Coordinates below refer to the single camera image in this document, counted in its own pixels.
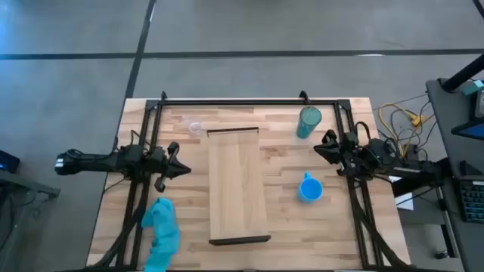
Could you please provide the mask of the black metal table frame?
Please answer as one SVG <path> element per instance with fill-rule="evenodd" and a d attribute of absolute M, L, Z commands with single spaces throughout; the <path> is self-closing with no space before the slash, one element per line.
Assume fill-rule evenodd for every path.
<path fill-rule="evenodd" d="M 173 255 L 169 272 L 196 270 L 358 270 L 361 268 L 346 180 L 334 165 L 313 147 L 329 130 L 347 128 L 348 120 L 358 125 L 359 140 L 377 135 L 377 126 L 366 97 L 315 98 L 323 119 L 308 139 L 296 136 L 299 98 L 281 99 L 175 99 L 161 109 L 150 99 L 126 101 L 117 136 L 119 143 L 131 141 L 131 131 L 151 130 L 160 121 L 159 145 L 176 141 L 179 160 L 191 173 L 168 182 L 165 197 L 175 206 L 181 245 Z M 190 135 L 183 115 L 198 116 L 202 132 Z M 233 246 L 209 244 L 208 138 L 211 129 L 259 129 L 262 180 L 268 216 L 266 243 Z M 324 193 L 313 203 L 297 198 L 305 172 L 319 180 Z"/>

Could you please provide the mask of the black tablet with blue screen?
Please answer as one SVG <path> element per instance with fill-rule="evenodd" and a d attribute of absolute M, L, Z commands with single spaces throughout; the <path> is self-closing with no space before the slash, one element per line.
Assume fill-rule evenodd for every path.
<path fill-rule="evenodd" d="M 451 130 L 453 135 L 484 141 L 484 119 L 459 125 Z"/>

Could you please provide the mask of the black device with blue light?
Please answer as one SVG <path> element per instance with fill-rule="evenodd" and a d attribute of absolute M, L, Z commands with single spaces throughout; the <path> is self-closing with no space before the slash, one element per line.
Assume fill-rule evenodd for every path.
<path fill-rule="evenodd" d="M 0 170 L 15 174 L 20 165 L 20 159 L 16 156 L 0 150 Z"/>

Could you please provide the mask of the blue plastic mug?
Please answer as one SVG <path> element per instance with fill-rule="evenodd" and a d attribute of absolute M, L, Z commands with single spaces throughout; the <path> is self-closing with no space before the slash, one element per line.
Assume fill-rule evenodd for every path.
<path fill-rule="evenodd" d="M 303 203 L 313 203 L 318 201 L 323 193 L 322 183 L 313 178 L 310 172 L 305 172 L 297 189 L 298 200 Z"/>

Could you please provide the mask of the light wooden shelf board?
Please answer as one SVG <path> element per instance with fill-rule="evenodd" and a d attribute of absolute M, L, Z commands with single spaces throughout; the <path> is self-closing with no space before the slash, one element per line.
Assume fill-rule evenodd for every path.
<path fill-rule="evenodd" d="M 259 129 L 209 130 L 209 244 L 271 239 L 259 153 Z"/>

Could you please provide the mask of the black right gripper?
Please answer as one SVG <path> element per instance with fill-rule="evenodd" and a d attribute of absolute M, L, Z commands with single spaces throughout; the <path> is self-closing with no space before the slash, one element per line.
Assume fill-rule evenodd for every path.
<path fill-rule="evenodd" d="M 327 131 L 321 143 L 315 145 L 313 149 L 330 164 L 340 164 L 337 171 L 340 176 L 355 177 L 358 171 L 358 163 L 354 162 L 357 157 L 357 149 L 348 151 L 342 145 L 342 139 L 338 143 L 334 130 Z"/>

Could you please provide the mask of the dark grey side desk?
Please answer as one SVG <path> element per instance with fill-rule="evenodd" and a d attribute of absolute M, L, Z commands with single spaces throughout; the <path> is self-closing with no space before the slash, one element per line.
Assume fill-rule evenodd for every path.
<path fill-rule="evenodd" d="M 475 117 L 475 94 L 448 93 L 436 80 L 426 82 L 426 87 L 447 153 L 442 192 L 446 205 L 457 212 L 450 215 L 450 222 L 458 254 L 465 272 L 484 272 L 484 224 L 464 221 L 457 197 L 459 181 L 484 181 L 484 141 L 451 133 L 453 128 L 484 116 Z"/>

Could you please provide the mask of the white paper sheet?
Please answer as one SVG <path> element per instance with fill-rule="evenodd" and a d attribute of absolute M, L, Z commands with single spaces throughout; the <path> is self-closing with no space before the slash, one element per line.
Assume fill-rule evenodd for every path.
<path fill-rule="evenodd" d="M 413 211 L 414 210 L 414 202 L 413 202 L 413 194 L 412 193 L 406 193 L 401 196 L 396 196 L 395 197 L 395 202 L 396 206 L 398 209 L 404 209 L 408 211 Z"/>

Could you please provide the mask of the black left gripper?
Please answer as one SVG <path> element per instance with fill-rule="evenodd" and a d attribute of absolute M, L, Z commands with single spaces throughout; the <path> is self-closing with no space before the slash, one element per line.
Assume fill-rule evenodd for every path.
<path fill-rule="evenodd" d="M 190 167 L 175 159 L 179 152 L 179 144 L 177 142 L 171 142 L 165 152 L 166 161 L 163 164 L 152 163 L 149 158 L 149 171 L 151 173 L 161 174 L 161 176 L 155 181 L 154 184 L 155 189 L 160 193 L 165 190 L 166 185 L 164 184 L 164 182 L 167 177 L 172 180 L 173 178 L 177 178 L 179 176 L 191 173 Z M 171 171 L 169 173 L 171 167 L 174 168 L 176 171 Z"/>

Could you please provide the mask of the black slanted pole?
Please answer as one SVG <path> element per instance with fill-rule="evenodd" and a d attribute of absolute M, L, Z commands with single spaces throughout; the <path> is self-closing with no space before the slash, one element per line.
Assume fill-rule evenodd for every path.
<path fill-rule="evenodd" d="M 466 65 L 462 70 L 458 71 L 451 78 L 446 79 L 441 83 L 441 87 L 448 93 L 455 93 L 456 90 L 471 79 L 476 74 L 484 70 L 484 54 Z"/>

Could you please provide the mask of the black power box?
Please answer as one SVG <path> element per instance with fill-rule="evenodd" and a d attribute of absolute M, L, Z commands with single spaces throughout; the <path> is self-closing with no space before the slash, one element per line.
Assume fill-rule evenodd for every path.
<path fill-rule="evenodd" d="M 420 148 L 416 144 L 407 144 L 405 146 L 405 158 L 409 160 L 427 161 L 428 153 L 425 149 Z"/>

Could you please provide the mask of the tall teal plastic tumbler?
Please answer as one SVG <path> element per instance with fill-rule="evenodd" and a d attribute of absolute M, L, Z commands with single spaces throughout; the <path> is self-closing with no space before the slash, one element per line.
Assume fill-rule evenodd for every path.
<path fill-rule="evenodd" d="M 322 114 L 318 108 L 312 106 L 304 107 L 299 113 L 296 135 L 301 139 L 308 138 L 321 120 Z"/>

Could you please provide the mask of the teal cloth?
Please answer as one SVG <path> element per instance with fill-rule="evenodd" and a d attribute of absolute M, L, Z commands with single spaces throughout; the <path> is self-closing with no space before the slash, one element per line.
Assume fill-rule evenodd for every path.
<path fill-rule="evenodd" d="M 144 264 L 144 272 L 166 272 L 181 242 L 173 202 L 167 198 L 158 197 L 144 213 L 141 226 L 152 228 L 154 232 L 149 255 Z"/>

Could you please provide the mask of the small clear plastic cup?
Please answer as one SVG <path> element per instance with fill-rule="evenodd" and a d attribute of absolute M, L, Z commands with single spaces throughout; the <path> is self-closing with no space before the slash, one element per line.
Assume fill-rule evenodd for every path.
<path fill-rule="evenodd" d="M 181 121 L 190 135 L 196 136 L 202 132 L 202 120 L 200 117 L 183 115 Z"/>

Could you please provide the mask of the grey metal side stand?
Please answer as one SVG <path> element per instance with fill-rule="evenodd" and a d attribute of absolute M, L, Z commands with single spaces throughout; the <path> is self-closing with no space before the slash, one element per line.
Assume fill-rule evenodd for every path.
<path fill-rule="evenodd" d="M 28 206 L 33 204 L 38 193 L 53 199 L 60 191 L 60 188 L 0 170 L 0 272 L 8 272 Z"/>

